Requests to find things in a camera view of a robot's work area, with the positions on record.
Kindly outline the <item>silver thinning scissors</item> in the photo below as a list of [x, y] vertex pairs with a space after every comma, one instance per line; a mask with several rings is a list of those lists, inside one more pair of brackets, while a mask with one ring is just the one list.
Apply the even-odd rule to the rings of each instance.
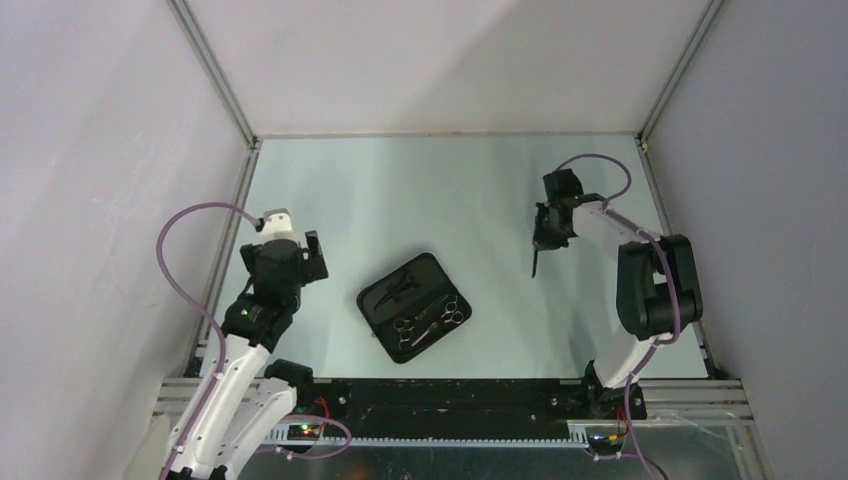
[[411, 320], [398, 318], [393, 321], [392, 327], [398, 334], [398, 350], [404, 351], [418, 347], [425, 338], [439, 328], [439, 325], [436, 321], [431, 322], [419, 332]]

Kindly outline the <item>black zip tool case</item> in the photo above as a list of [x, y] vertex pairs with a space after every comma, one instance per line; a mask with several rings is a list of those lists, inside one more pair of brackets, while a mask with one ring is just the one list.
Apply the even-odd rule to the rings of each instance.
[[[400, 302], [388, 303], [381, 309], [375, 310], [375, 303], [385, 293], [386, 288], [403, 275], [404, 270], [412, 272], [420, 287], [404, 295]], [[460, 310], [466, 315], [465, 321], [472, 317], [471, 304], [449, 278], [441, 263], [432, 253], [424, 252], [361, 290], [356, 297], [356, 306], [389, 358], [396, 364], [406, 364], [465, 322], [459, 325], [441, 324], [418, 347], [412, 350], [398, 350], [398, 334], [392, 327], [393, 321], [398, 318], [412, 321], [413, 317], [430, 301], [443, 295], [458, 295]], [[429, 324], [426, 322], [416, 328], [421, 332]]]

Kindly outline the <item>silver cutting scissors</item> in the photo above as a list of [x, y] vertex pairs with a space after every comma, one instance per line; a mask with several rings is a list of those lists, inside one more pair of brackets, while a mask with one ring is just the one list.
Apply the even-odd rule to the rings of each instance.
[[413, 325], [424, 325], [426, 322], [437, 325], [459, 325], [466, 319], [460, 310], [458, 295], [443, 295], [430, 301], [418, 314], [413, 317]]

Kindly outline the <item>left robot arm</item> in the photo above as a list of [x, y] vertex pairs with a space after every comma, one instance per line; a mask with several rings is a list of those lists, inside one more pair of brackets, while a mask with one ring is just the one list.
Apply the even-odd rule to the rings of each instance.
[[316, 403], [311, 368], [270, 359], [300, 308], [302, 287], [328, 276], [319, 236], [263, 234], [241, 254], [251, 292], [228, 308], [219, 352], [167, 440], [162, 479], [235, 479], [286, 415]]

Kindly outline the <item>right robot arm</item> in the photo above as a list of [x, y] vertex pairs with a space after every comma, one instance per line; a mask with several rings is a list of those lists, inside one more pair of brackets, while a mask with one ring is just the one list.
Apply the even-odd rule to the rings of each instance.
[[616, 411], [661, 348], [675, 343], [703, 315], [703, 300], [690, 240], [663, 236], [584, 191], [570, 169], [543, 177], [546, 198], [537, 203], [533, 252], [587, 240], [617, 262], [615, 308], [619, 326], [611, 347], [587, 364], [581, 379], [585, 411], [606, 418]]

